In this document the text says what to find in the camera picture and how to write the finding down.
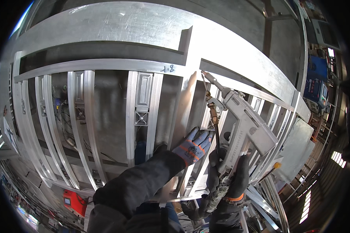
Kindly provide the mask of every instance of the black jacket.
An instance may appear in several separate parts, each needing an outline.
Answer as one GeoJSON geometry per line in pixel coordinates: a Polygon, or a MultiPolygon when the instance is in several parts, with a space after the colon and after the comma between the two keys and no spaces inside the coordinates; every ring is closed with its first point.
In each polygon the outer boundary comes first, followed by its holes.
{"type": "MultiPolygon", "coordinates": [[[[164,151],[110,180],[93,196],[95,208],[90,214],[88,232],[160,232],[160,213],[134,215],[135,210],[184,168],[181,157],[164,151]]],[[[220,202],[211,215],[210,232],[243,232],[240,210],[220,202]]],[[[169,232],[183,229],[169,219],[169,232]]]]}

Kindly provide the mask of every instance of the worker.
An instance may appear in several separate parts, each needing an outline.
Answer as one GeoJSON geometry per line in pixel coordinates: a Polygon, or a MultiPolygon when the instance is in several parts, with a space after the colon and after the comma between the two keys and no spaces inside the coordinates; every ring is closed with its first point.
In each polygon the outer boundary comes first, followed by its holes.
{"type": "MultiPolygon", "coordinates": [[[[143,139],[136,137],[135,157],[140,151],[145,152],[146,145],[143,139]]],[[[147,201],[173,176],[201,159],[210,148],[212,137],[212,131],[196,127],[172,151],[162,146],[148,161],[125,170],[97,189],[88,232],[184,232],[171,203],[161,209],[158,203],[147,201]]],[[[207,179],[210,191],[219,184],[217,169],[226,154],[223,148],[219,151],[219,154],[216,151],[210,154],[207,179]]],[[[247,165],[247,156],[242,156],[229,192],[210,216],[210,232],[243,232],[239,211],[248,185],[247,165]]]]}

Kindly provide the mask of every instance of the glove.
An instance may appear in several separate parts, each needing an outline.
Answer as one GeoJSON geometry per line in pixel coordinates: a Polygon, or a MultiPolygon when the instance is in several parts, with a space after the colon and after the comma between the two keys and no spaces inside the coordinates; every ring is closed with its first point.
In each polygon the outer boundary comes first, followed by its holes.
{"type": "Polygon", "coordinates": [[[180,146],[173,149],[172,152],[180,156],[187,167],[205,155],[211,146],[212,137],[212,131],[199,130],[198,127],[195,127],[180,146]]]}
{"type": "MultiPolygon", "coordinates": [[[[220,147],[219,154],[216,153],[216,150],[210,153],[209,174],[206,181],[210,192],[214,192],[219,185],[218,167],[221,163],[220,159],[223,160],[226,153],[227,150],[223,147],[220,147]]],[[[239,159],[233,181],[229,186],[228,193],[223,198],[225,201],[238,202],[244,198],[244,191],[249,184],[249,159],[250,152],[239,159]]]]}

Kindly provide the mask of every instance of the red welding machine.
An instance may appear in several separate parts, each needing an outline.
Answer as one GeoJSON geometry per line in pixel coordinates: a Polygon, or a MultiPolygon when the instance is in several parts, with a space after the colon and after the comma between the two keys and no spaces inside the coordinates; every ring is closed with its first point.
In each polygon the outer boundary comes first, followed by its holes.
{"type": "Polygon", "coordinates": [[[78,217],[84,217],[87,202],[77,193],[65,189],[63,193],[63,205],[78,217]]]}

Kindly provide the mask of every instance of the black sleeve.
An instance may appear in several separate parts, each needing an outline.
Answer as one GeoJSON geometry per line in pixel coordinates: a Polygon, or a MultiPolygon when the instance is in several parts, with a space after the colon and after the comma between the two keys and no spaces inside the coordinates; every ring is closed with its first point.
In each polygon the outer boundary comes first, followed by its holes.
{"type": "Polygon", "coordinates": [[[240,224],[241,204],[244,198],[235,205],[221,200],[216,210],[211,214],[209,228],[210,232],[243,233],[240,224]]]}
{"type": "Polygon", "coordinates": [[[160,152],[97,189],[93,202],[111,207],[130,219],[138,206],[152,198],[185,166],[184,160],[177,154],[160,152]]]}

